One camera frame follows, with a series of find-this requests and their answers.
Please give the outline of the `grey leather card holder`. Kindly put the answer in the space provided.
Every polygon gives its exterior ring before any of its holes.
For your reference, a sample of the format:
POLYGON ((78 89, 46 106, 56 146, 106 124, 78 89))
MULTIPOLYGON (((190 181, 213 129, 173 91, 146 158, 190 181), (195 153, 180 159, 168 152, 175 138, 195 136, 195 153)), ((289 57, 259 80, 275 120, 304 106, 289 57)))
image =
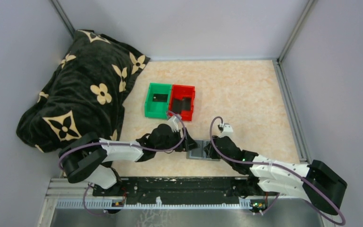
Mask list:
POLYGON ((186 154, 187 159, 191 160, 204 160, 204 161, 220 161, 220 156, 216 153, 216 159, 206 159, 204 153, 204 142, 210 140, 196 140, 199 144, 199 148, 193 149, 186 154))

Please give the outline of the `dark credit card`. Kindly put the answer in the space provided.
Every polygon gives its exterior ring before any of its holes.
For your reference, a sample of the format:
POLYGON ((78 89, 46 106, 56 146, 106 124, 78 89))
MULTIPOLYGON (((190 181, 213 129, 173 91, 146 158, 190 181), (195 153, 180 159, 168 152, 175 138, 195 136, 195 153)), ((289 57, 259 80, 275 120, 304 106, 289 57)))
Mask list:
POLYGON ((181 114, 182 111, 181 111, 181 101, 180 99, 176 99, 174 98, 172 100, 172 107, 171 107, 171 111, 175 114, 181 114))
POLYGON ((192 106, 192 98, 190 97, 183 97, 181 101, 181 111, 182 112, 190 112, 192 106))

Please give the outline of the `grey credit card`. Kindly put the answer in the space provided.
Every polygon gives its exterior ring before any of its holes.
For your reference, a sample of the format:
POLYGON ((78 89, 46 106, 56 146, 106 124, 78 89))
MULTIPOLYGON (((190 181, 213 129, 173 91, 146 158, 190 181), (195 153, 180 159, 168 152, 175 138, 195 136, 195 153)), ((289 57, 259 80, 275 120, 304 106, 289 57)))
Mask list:
POLYGON ((153 94, 153 102, 164 102, 168 101, 168 94, 153 94))

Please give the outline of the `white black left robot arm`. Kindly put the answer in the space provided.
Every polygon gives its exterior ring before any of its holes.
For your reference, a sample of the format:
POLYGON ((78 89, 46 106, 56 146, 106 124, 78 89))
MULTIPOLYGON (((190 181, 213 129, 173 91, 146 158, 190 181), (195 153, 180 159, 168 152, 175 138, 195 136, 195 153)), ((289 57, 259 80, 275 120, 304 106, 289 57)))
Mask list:
POLYGON ((67 175, 69 183, 89 181, 116 196, 122 191, 123 184, 118 173, 105 163, 145 162, 157 153, 183 152, 198 147, 186 128, 173 129, 164 123, 131 142, 106 140, 90 132, 59 152, 58 166, 67 175))

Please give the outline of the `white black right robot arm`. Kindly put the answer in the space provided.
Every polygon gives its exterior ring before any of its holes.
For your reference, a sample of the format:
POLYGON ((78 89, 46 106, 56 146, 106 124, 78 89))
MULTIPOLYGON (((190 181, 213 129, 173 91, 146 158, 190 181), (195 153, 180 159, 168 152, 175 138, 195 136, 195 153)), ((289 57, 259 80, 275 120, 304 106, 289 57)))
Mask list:
POLYGON ((338 214, 347 182, 322 161, 313 160, 311 164, 274 161, 238 148, 229 137, 214 137, 204 151, 210 158, 223 159, 239 174, 252 177, 247 189, 253 195, 262 191, 282 193, 308 201, 329 215, 338 214))

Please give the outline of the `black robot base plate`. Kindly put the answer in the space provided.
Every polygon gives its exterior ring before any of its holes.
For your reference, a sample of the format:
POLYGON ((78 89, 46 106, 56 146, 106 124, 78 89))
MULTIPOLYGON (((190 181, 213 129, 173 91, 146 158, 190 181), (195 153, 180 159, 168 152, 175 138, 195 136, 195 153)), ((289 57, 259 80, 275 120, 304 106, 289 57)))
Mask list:
POLYGON ((93 196, 119 196, 127 205, 154 204, 159 197, 164 205, 237 204, 250 196, 275 196, 258 186, 254 177, 127 177, 110 189, 93 186, 93 196))

